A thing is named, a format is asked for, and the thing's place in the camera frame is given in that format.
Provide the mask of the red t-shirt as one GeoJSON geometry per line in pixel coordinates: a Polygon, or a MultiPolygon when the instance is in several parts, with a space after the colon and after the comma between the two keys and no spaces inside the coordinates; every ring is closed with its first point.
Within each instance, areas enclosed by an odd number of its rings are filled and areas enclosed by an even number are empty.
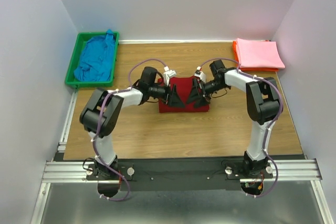
{"type": "Polygon", "coordinates": [[[198,112],[208,112],[209,105],[201,106],[199,108],[194,107],[194,103],[187,104],[187,98],[192,89],[192,79],[193,77],[173,77],[170,79],[171,85],[176,85],[177,94],[183,101],[184,108],[175,108],[170,107],[164,104],[162,101],[159,101],[159,112],[160,113],[198,113],[198,112]]]}

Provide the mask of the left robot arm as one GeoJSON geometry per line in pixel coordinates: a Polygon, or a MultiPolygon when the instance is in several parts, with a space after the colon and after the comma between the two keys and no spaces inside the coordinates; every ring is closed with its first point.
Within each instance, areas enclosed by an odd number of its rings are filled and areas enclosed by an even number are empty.
{"type": "Polygon", "coordinates": [[[176,85],[170,84],[175,76],[176,71],[167,66],[163,73],[145,67],[141,77],[126,89],[108,91],[98,88],[93,92],[79,120],[91,137],[97,169],[109,177],[123,177],[118,172],[117,155],[112,144],[112,131],[123,108],[142,105],[149,98],[161,100],[170,107],[184,107],[176,85]]]}

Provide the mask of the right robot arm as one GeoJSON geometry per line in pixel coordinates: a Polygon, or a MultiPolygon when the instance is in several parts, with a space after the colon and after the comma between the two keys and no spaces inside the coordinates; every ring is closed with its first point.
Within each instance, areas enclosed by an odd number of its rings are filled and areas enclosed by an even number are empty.
{"type": "Polygon", "coordinates": [[[206,82],[202,67],[197,67],[186,103],[199,108],[210,104],[212,94],[219,90],[235,87],[244,91],[247,113],[253,125],[241,168],[245,176],[258,175],[270,160],[268,144],[271,131],[284,107],[276,81],[252,76],[238,67],[227,68],[221,58],[215,59],[209,68],[214,79],[206,82]]]}

